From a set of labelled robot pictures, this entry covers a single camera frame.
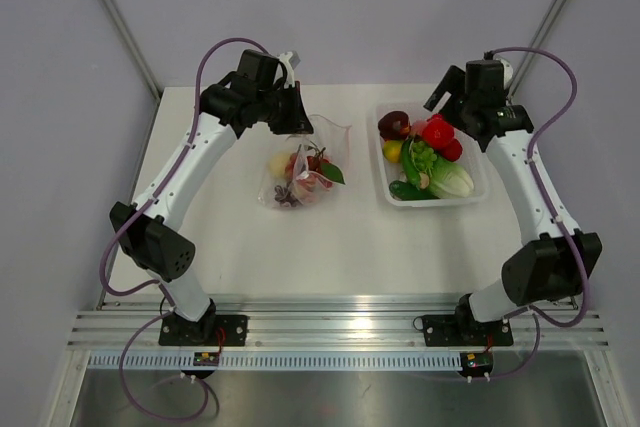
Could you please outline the aluminium frame post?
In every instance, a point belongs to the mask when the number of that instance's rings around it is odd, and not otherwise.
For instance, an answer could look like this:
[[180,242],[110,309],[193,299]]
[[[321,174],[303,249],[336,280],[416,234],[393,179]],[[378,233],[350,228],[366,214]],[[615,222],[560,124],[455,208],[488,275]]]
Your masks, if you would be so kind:
[[[568,7],[569,2],[570,0],[551,0],[545,14],[542,17],[542,20],[540,21],[532,39],[529,42],[530,48],[545,48],[546,41],[558,24],[562,14]],[[534,63],[534,57],[535,54],[529,51],[523,54],[521,61],[514,71],[514,77],[510,89],[510,94],[512,96],[514,96],[524,85],[525,79]]]
[[145,85],[154,103],[158,105],[162,99],[164,88],[153,73],[125,17],[121,13],[116,0],[98,0],[98,2],[103,8],[110,25],[114,29],[130,61],[134,65],[140,80]]

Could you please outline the yellow lemon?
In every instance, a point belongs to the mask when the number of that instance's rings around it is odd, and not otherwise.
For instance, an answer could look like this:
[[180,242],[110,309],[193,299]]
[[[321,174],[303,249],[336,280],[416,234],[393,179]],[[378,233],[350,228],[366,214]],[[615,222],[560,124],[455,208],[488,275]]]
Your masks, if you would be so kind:
[[277,152],[267,162],[267,169],[274,179],[289,178],[296,159],[296,153]]

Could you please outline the red bell pepper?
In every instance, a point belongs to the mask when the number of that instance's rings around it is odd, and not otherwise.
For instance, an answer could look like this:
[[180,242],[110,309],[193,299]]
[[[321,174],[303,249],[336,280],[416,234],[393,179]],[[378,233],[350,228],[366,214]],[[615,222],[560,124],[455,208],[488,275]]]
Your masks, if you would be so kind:
[[463,147],[457,138],[454,138],[446,147],[439,151],[439,155],[450,162],[456,162],[463,154]]

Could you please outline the purple grape bunch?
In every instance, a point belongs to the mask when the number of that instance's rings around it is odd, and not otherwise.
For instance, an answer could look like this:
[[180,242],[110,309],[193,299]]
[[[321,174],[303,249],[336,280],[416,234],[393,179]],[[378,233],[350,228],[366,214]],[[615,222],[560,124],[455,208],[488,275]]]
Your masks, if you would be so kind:
[[297,208],[302,205],[300,200],[294,195],[293,183],[277,184],[274,187],[274,201],[280,208]]

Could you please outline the left aluminium frame post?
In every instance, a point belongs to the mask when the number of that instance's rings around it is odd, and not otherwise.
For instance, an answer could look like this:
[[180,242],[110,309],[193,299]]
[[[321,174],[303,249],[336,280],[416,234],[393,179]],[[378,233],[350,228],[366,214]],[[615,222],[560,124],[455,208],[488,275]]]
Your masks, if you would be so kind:
[[130,61],[134,65],[140,80],[145,85],[154,103],[158,105],[162,99],[164,88],[153,73],[125,17],[121,13],[116,0],[98,0],[98,2],[103,8],[110,25],[114,29]]

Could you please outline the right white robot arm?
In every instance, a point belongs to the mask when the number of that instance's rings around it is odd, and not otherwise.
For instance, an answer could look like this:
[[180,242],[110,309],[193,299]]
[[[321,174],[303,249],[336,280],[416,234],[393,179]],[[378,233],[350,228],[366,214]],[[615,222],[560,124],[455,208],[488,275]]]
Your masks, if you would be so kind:
[[508,102],[509,77],[495,53],[449,67],[425,102],[475,140],[499,174],[519,224],[522,246],[491,285],[462,296],[453,313],[421,318],[434,346],[510,346],[509,319],[538,303],[580,296],[568,328],[588,311],[590,274],[602,253],[597,233],[585,233],[562,205],[537,148],[535,129],[521,105]]

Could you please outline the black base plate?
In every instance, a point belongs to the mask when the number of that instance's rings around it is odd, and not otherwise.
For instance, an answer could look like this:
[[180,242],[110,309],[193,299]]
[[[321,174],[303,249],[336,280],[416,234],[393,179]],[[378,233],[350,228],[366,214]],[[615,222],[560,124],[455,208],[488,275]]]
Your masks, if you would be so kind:
[[243,347],[247,327],[248,317],[244,315],[213,314],[190,322],[171,314],[162,320],[158,343],[170,347]]
[[453,314],[420,317],[427,347],[510,347],[514,345],[508,323],[459,321]]

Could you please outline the aluminium mounting rail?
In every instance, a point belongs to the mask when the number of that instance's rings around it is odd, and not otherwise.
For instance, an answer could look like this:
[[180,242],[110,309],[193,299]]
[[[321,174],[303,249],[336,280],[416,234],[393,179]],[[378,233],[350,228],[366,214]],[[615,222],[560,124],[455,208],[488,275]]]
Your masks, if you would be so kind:
[[[454,295],[350,295],[267,298],[219,295],[222,314],[248,318],[246,350],[422,350],[418,318],[454,310]],[[115,349],[138,329],[135,345],[156,346],[160,326],[146,326],[159,312],[153,295],[106,298],[96,310],[80,311],[72,323],[70,349]]]

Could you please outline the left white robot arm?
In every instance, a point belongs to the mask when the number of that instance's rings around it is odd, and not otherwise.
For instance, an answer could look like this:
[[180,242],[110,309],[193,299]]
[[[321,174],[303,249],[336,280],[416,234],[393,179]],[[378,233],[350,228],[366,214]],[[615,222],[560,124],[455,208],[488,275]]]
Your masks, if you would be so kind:
[[194,243],[179,230],[215,164],[257,123],[276,135],[310,134],[294,69],[296,52],[278,56],[245,50],[238,67],[207,89],[197,89],[191,127],[149,187],[109,214],[122,252],[163,292],[162,346],[242,346],[248,320],[218,315],[191,265]]

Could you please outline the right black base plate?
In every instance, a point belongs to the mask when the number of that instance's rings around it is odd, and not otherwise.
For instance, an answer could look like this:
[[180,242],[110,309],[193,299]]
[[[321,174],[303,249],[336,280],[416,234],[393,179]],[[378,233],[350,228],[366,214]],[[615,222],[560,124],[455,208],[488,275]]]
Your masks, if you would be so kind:
[[453,314],[420,317],[427,347],[510,347],[514,345],[508,323],[459,321]]

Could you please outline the white bun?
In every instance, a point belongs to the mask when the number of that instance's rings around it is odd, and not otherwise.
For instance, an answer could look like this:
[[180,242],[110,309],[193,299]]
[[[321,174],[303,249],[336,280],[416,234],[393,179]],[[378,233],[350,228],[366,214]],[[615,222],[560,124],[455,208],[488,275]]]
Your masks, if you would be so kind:
[[471,176],[461,165],[441,157],[433,163],[428,177],[427,190],[440,199],[468,198],[475,190]]

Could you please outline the dark red apple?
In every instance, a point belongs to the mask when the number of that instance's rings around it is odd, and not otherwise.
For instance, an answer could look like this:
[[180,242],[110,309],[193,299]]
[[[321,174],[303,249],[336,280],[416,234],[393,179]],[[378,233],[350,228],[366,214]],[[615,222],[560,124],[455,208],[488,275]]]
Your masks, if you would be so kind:
[[378,121],[377,128],[385,141],[404,140],[411,132],[410,118],[404,111],[391,111]]

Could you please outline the green cucumber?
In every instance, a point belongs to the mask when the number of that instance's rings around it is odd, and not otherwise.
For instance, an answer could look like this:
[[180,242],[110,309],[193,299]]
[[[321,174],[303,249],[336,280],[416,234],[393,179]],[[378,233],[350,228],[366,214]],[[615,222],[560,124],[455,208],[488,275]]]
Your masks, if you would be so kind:
[[389,184],[389,193],[400,201],[438,200],[438,197],[428,190],[417,189],[410,183],[400,180],[395,180]]

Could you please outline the strawberry bunch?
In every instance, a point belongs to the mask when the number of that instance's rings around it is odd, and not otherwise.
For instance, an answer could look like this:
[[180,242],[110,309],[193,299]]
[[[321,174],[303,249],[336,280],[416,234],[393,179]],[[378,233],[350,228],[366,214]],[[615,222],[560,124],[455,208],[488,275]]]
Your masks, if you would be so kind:
[[325,148],[315,143],[300,144],[294,152],[297,159],[291,176],[294,195],[301,203],[311,203],[335,185],[345,185],[346,179],[341,168],[335,164]]

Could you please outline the white plastic basket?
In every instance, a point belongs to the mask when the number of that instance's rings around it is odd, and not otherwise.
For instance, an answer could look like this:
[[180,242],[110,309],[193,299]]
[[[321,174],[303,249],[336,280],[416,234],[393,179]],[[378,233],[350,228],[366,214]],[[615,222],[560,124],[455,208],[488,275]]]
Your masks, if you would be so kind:
[[489,181],[487,178],[485,161],[475,142],[468,136],[458,133],[456,138],[460,141],[463,152],[457,164],[461,165],[469,174],[474,184],[473,192],[465,198],[454,199],[428,199],[428,200],[399,200],[389,191],[389,184],[399,180],[403,176],[400,164],[388,162],[383,153],[384,144],[379,136],[378,121],[392,111],[403,111],[408,114],[411,123],[425,120],[429,112],[423,108],[420,101],[413,102],[382,102],[376,104],[368,114],[368,135],[374,143],[373,155],[376,158],[376,168],[380,175],[380,185],[385,200],[397,208],[431,208],[431,207],[460,207],[484,201],[489,194]]

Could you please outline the small circuit board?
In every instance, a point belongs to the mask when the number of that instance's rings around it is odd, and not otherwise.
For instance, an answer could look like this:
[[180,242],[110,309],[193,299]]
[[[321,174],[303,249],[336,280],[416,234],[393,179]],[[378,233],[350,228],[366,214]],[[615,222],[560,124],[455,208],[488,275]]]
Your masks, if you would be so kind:
[[218,366],[219,354],[216,352],[195,352],[194,366]]
[[464,353],[461,355],[461,366],[467,375],[482,376],[485,372],[492,371],[493,354],[491,352]]

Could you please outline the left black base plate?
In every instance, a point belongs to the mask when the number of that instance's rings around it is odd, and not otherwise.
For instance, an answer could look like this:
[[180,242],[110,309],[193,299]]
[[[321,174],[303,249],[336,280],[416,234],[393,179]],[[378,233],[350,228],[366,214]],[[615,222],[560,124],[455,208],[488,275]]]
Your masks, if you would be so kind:
[[162,320],[158,343],[170,347],[243,347],[247,327],[248,317],[244,315],[213,314],[190,322],[171,314]]

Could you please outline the right aluminium frame post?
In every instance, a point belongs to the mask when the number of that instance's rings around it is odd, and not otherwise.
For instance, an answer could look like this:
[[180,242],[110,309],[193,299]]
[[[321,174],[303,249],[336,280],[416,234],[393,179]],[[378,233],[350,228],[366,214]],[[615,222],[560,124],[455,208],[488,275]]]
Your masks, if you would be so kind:
[[[540,21],[532,39],[529,42],[530,48],[545,48],[546,41],[558,24],[562,14],[568,7],[569,2],[570,0],[551,0],[545,14],[542,17],[542,20]],[[521,61],[514,71],[514,77],[510,89],[510,94],[512,96],[514,96],[524,85],[525,79],[534,63],[534,57],[535,54],[529,51],[523,54]]]

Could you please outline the green pepper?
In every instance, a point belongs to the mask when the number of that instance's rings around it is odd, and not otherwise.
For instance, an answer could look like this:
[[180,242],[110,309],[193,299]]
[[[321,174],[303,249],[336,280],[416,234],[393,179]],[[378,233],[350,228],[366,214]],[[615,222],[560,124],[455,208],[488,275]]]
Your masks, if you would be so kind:
[[402,143],[400,163],[407,178],[407,182],[419,190],[424,190],[425,186],[423,185],[421,173],[415,167],[411,157],[411,144],[412,141],[410,139],[406,139]]

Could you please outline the right small circuit board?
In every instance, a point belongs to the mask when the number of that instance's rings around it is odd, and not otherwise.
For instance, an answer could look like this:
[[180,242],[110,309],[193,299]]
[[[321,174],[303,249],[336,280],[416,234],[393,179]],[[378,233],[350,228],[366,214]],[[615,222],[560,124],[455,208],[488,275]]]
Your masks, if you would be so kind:
[[493,354],[491,352],[464,353],[461,355],[461,366],[467,375],[482,376],[485,372],[492,371]]

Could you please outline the clear zip top bag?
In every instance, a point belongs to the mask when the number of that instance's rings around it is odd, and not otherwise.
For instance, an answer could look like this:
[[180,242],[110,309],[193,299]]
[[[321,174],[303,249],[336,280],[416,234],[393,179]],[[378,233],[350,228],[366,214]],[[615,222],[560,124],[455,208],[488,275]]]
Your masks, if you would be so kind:
[[346,184],[351,128],[318,114],[309,120],[311,134],[285,137],[267,159],[258,194],[262,205],[309,207]]

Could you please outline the left small circuit board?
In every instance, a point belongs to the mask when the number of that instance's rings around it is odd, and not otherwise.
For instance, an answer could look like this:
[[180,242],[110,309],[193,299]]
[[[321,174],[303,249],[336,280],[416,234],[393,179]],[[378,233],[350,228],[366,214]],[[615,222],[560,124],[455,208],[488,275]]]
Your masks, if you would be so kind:
[[194,366],[218,366],[219,354],[216,352],[195,352]]

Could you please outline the white garlic bulb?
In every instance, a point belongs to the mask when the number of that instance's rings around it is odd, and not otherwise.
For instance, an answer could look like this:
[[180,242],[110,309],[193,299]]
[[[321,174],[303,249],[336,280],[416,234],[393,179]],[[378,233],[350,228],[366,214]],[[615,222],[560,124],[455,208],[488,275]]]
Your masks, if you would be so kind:
[[427,174],[420,172],[419,173],[419,188],[421,190],[425,190],[428,188],[430,183],[430,178]]

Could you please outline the small orange yellow fruit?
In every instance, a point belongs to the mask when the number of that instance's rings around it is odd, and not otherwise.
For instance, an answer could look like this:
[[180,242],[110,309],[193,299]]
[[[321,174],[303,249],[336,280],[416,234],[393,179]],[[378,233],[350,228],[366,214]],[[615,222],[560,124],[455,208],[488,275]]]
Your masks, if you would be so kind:
[[384,158],[393,164],[401,162],[402,156],[402,140],[388,140],[382,146],[382,153]]

